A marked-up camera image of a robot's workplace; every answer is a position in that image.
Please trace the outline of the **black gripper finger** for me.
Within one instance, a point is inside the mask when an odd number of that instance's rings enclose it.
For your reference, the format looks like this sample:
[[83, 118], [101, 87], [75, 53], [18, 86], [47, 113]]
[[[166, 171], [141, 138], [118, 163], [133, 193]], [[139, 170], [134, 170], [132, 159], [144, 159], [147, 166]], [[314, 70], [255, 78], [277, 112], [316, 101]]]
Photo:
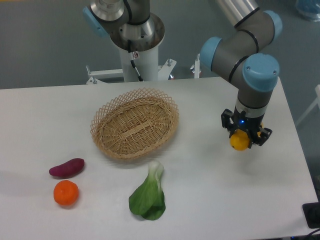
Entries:
[[221, 124], [224, 129], [229, 132], [229, 138], [235, 133], [235, 123], [233, 121], [233, 112], [229, 109], [225, 109], [221, 114]]
[[250, 149], [253, 145], [262, 146], [271, 136], [273, 131], [269, 128], [260, 126], [258, 130], [250, 130], [248, 132]]

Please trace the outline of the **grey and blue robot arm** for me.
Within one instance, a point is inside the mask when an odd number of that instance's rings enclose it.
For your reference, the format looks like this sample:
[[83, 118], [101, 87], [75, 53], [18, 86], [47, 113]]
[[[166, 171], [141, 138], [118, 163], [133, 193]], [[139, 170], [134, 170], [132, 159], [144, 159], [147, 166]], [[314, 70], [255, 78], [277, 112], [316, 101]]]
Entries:
[[[254, 0], [220, 0], [218, 5], [236, 33], [226, 40], [208, 39], [198, 61], [238, 90], [235, 108], [223, 111], [221, 124], [231, 146], [242, 151], [262, 146], [272, 134], [263, 127], [263, 117], [280, 66], [261, 50], [280, 35], [283, 24], [276, 13], [262, 11]], [[126, 82], [160, 79], [158, 46], [165, 28], [148, 0], [93, 0], [82, 13], [98, 36], [109, 36], [118, 48]]]

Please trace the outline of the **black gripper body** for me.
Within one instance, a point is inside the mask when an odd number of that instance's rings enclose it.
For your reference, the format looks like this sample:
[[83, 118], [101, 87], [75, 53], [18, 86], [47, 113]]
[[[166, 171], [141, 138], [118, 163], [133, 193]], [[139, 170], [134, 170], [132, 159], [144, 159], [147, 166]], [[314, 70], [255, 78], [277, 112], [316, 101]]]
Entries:
[[258, 130], [259, 127], [262, 127], [264, 116], [265, 112], [261, 112], [260, 109], [236, 106], [232, 117], [235, 123], [235, 130], [240, 129], [243, 123], [245, 124], [244, 130], [247, 134], [250, 130]]

